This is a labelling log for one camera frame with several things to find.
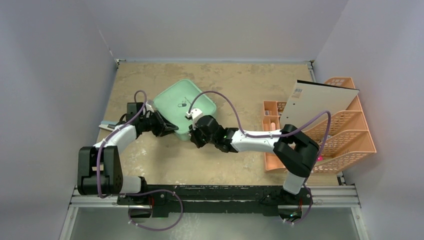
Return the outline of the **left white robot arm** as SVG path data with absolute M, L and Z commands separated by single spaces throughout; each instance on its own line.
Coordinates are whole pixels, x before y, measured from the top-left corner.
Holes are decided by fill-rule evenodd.
M 166 120 L 152 103 L 134 102 L 126 106 L 126 114 L 103 140 L 93 146 L 82 147 L 78 152 L 77 190 L 81 195 L 129 194 L 138 205 L 146 203 L 149 191 L 141 176 L 123 174 L 120 154 L 142 133 L 152 132 L 163 137 L 178 130 Z

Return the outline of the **mint green storage case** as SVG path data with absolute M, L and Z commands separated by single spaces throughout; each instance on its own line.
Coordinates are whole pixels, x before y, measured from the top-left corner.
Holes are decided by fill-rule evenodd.
M 153 99 L 160 114 L 178 127 L 174 134 L 181 141 L 190 140 L 189 126 L 191 122 L 186 119 L 186 112 L 195 97 L 201 92 L 191 80 L 181 79 Z

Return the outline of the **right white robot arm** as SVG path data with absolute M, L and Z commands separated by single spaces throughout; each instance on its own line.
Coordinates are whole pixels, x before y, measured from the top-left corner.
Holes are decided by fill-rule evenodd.
M 277 156 L 288 173 L 280 196 L 288 204 L 300 198 L 301 188 L 310 176 L 319 156 L 319 145 L 296 128 L 286 124 L 282 129 L 265 132 L 242 132 L 237 127 L 222 127 L 211 115 L 200 117 L 189 126 L 190 141 L 197 148 L 212 144 L 224 153 L 261 152 Z

